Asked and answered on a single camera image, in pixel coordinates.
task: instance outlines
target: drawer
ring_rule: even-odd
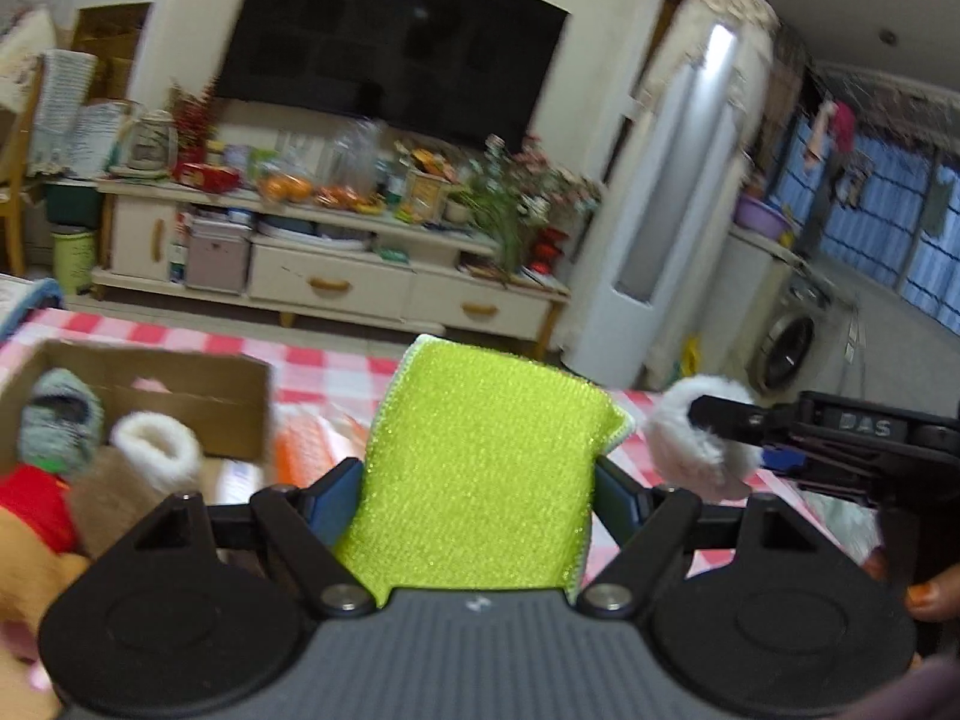
[[[123,276],[169,281],[175,233],[175,203],[117,197],[110,269]]]
[[[404,318],[534,340],[549,308],[546,298],[511,292],[496,284],[418,274]]]
[[[328,254],[253,246],[251,298],[400,319],[414,274]]]

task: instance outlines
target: light green bucket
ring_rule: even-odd
[[[54,278],[64,295],[90,289],[90,271],[97,264],[96,232],[83,227],[54,225]]]

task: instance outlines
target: white fur ring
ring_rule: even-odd
[[[654,467],[667,483],[687,488],[706,501],[746,498],[750,487],[744,480],[760,467],[762,451],[690,424],[690,405],[701,395],[754,402],[744,386],[728,379],[680,379],[661,396],[643,426]]]
[[[197,480],[203,453],[193,431],[165,413],[134,412],[113,426],[112,444],[147,483],[171,493]]]

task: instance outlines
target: wooden chair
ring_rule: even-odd
[[[0,187],[0,218],[3,218],[4,236],[7,241],[7,257],[14,276],[22,278],[27,272],[27,261],[23,250],[23,175],[30,158],[30,138],[34,132],[34,114],[40,102],[40,90],[43,88],[43,58],[37,58],[34,82],[27,98],[27,107],[13,124],[8,143],[3,148],[11,148],[10,184]]]

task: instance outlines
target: red cloth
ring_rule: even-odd
[[[856,115],[846,103],[837,103],[837,110],[830,121],[830,135],[837,145],[837,151],[848,154],[853,151],[856,138]]]
[[[69,552],[77,544],[77,532],[66,508],[66,490],[58,476],[18,466],[0,480],[0,507],[26,522],[54,552]]]

